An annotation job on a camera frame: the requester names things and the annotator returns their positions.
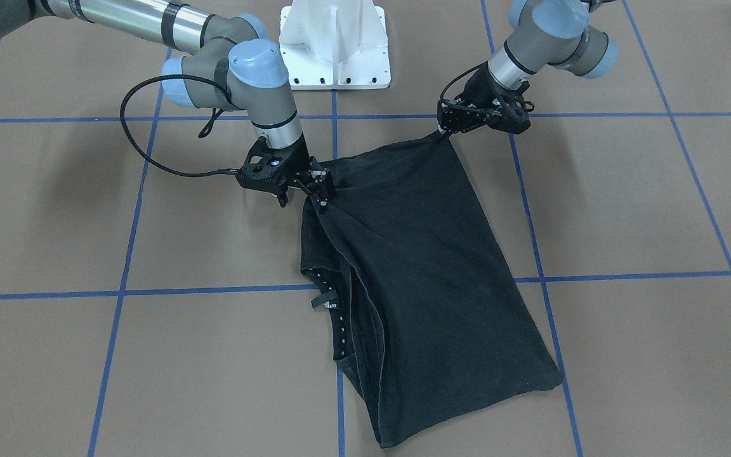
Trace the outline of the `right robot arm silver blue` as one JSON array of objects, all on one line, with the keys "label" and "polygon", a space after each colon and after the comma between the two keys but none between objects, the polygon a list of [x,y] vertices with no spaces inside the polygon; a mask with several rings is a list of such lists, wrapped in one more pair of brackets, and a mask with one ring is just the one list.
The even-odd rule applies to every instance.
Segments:
[{"label": "right robot arm silver blue", "polygon": [[166,60],[160,76],[130,89],[121,103],[120,122],[134,147],[128,102],[159,82],[177,106],[211,109],[201,138],[223,113],[249,116],[256,141],[244,164],[205,176],[234,176],[247,190],[275,195],[281,206],[287,205],[291,188],[320,208],[328,205],[334,191],[331,173],[308,154],[288,69],[258,18],[221,17],[177,1],[0,1],[0,38],[42,17],[78,18],[181,52]]}]

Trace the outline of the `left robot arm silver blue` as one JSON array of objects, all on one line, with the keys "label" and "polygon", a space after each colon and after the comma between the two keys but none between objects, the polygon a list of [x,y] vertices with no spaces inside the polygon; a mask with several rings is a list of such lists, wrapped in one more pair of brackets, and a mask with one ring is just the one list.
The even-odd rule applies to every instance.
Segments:
[{"label": "left robot arm silver blue", "polygon": [[617,63],[617,41],[591,25],[598,1],[515,1],[508,20],[513,32],[487,61],[463,73],[464,89],[452,100],[439,96],[441,134],[482,126],[520,134],[534,109],[525,100],[530,78],[543,67],[593,80]]}]

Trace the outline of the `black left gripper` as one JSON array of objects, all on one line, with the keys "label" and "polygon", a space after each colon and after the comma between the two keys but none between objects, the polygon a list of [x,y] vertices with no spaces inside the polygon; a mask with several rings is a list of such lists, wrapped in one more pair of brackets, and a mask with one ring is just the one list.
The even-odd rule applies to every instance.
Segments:
[{"label": "black left gripper", "polygon": [[[499,100],[502,116],[487,119],[484,109],[495,110],[494,100]],[[461,104],[439,99],[436,118],[439,133],[451,135],[469,133],[476,128],[511,128],[511,90],[505,88],[491,75],[489,64],[483,63],[464,86]]]}]

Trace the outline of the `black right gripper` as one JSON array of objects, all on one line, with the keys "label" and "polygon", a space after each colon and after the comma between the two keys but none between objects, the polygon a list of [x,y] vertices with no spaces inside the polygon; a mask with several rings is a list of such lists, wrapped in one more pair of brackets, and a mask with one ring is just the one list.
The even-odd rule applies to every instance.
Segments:
[{"label": "black right gripper", "polygon": [[258,180],[268,184],[290,185],[294,182],[299,189],[311,197],[321,209],[326,209],[334,195],[334,180],[331,170],[310,170],[310,156],[304,136],[300,136],[290,147],[271,148],[264,136],[259,136],[258,146],[263,159],[258,163]]}]

